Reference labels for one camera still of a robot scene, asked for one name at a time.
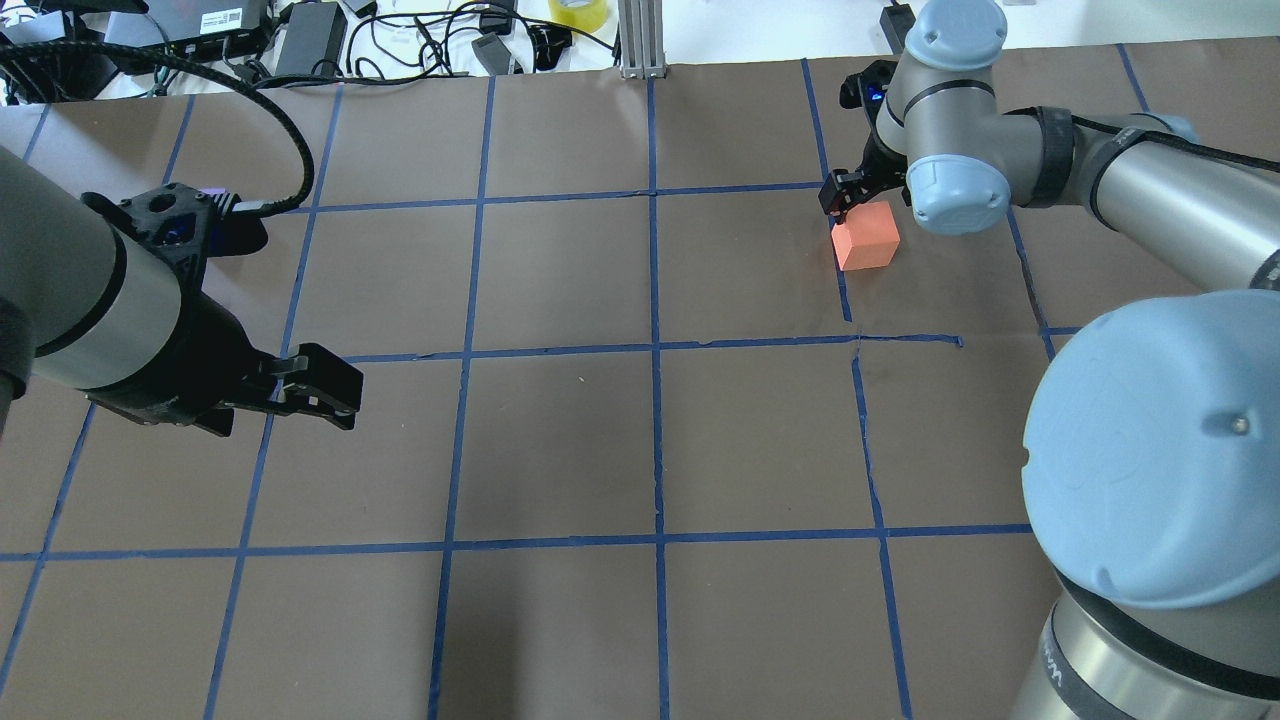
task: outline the robotic arm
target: robotic arm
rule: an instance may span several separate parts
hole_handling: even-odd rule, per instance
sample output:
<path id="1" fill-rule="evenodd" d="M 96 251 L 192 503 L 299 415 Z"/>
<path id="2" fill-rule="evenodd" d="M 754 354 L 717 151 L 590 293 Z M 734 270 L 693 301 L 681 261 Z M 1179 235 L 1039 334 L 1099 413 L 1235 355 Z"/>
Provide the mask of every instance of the robotic arm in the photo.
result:
<path id="1" fill-rule="evenodd" d="M 902 187 L 943 236 L 1080 205 L 1217 291 L 1098 318 L 1041 382 L 1023 489 L 1065 592 L 1011 717 L 1258 720 L 1280 702 L 1280 184 L 1256 170 L 1277 165 L 1174 117 L 1000 114 L 1005 35 L 992 0 L 925 5 L 899 61 L 841 88 L 872 135 L 819 201 L 842 219 Z"/>
<path id="2" fill-rule="evenodd" d="M 360 370 L 312 343 L 255 350 L 201 291 L 209 258 L 266 245 L 237 196 L 173 183 L 77 201 L 4 150 L 0 178 L 0 429 L 32 370 L 142 424 L 225 437 L 244 409 L 355 427 Z"/>

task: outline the white surface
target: white surface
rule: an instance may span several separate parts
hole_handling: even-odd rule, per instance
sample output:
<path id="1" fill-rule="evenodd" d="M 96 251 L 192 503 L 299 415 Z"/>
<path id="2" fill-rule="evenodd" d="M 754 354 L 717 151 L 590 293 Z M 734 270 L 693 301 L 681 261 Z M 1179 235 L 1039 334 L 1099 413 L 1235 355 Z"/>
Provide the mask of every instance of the white surface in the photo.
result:
<path id="1" fill-rule="evenodd" d="M 12 6 L 15 0 L 6 0 Z M 517 9 L 530 18 L 547 18 L 548 0 L 520 0 Z M 607 0 L 609 19 L 595 35 L 613 42 L 617 0 Z M 380 13 L 444 10 L 461 0 L 381 0 Z M 663 33 L 669 64 L 749 63 L 797 58 L 887 55 L 879 29 L 882 0 L 666 0 Z M 916 14 L 928 0 L 911 0 Z M 1280 35 L 1280 0 L 1037 0 L 1034 5 L 1002 5 L 1009 17 L 1006 47 L 1056 47 L 1112 42 L 1158 42 L 1220 37 Z M 14 17 L 6 14 L 6 19 Z M 348 15 L 348 33 L 358 23 Z M 443 24 L 431 28 L 443 37 Z M 378 37 L 404 59 L 416 58 L 421 45 L 411 29 L 378 28 Z M 457 72 L 485 74 L 471 53 L 475 32 L 451 42 Z M 529 41 L 520 24 L 503 40 L 525 68 L 532 67 Z M 264 56 L 270 68 L 276 46 Z M 353 56 L 372 59 L 388 77 L 416 74 L 372 46 L 369 27 L 355 38 Z M 375 74 L 367 64 L 366 74 Z M 603 47 L 577 38 L 561 59 L 558 70 L 603 69 L 612 65 Z M 150 76 L 116 78 L 104 96 L 143 92 Z M 174 94 L 216 91 L 205 81 L 182 77 Z"/>

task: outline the yellow tape roll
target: yellow tape roll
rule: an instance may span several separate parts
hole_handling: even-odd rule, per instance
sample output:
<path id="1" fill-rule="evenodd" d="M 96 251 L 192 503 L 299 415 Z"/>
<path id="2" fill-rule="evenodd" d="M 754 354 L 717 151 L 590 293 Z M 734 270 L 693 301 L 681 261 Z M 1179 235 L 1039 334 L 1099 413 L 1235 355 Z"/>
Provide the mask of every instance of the yellow tape roll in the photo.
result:
<path id="1" fill-rule="evenodd" d="M 609 17 L 609 6 L 604 0 L 547 0 L 550 5 L 552 20 L 572 26 L 582 32 L 595 32 Z"/>

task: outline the orange cube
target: orange cube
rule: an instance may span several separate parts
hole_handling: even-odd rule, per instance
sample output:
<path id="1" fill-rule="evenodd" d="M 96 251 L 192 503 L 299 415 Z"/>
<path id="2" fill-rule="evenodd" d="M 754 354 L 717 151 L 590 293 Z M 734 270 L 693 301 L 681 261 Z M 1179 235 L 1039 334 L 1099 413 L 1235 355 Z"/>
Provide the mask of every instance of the orange cube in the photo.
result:
<path id="1" fill-rule="evenodd" d="M 841 270 L 883 268 L 893 259 L 900 241 L 888 202 L 865 202 L 845 214 L 831 228 L 831 242 Z"/>

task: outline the white label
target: white label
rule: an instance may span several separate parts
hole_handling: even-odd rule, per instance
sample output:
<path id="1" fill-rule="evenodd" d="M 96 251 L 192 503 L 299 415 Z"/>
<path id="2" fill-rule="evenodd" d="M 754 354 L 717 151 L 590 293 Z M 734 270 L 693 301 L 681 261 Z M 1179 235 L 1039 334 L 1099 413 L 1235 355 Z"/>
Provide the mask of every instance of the white label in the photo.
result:
<path id="1" fill-rule="evenodd" d="M 227 29 L 239 29 L 239 20 L 243 10 L 236 8 L 234 10 L 215 10 L 212 13 L 205 13 L 200 15 L 200 35 L 209 35 L 211 32 L 223 32 Z"/>

